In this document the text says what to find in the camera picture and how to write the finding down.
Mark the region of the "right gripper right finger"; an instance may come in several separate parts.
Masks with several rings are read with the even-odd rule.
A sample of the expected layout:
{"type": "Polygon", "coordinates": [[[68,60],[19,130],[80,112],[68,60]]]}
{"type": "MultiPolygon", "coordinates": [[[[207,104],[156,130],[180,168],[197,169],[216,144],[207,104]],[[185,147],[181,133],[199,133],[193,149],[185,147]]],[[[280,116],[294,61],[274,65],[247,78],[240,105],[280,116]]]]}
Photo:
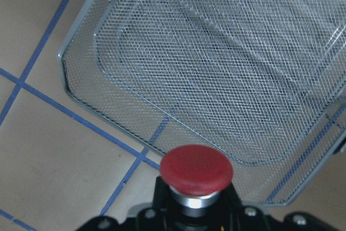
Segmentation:
{"type": "Polygon", "coordinates": [[[257,204],[244,204],[232,184],[221,192],[221,199],[227,213],[227,230],[337,230],[306,212],[289,213],[278,220],[257,204]]]}

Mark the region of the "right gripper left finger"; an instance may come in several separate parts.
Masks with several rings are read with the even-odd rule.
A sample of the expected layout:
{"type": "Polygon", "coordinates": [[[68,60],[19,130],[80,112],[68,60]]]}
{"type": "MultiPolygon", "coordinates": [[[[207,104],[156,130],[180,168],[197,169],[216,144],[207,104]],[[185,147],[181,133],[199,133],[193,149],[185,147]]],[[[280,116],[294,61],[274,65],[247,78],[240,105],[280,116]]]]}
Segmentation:
{"type": "Polygon", "coordinates": [[[96,216],[78,227],[78,230],[166,230],[163,209],[167,206],[169,187],[161,177],[156,178],[151,203],[132,207],[127,218],[118,222],[107,215],[96,216]]]}

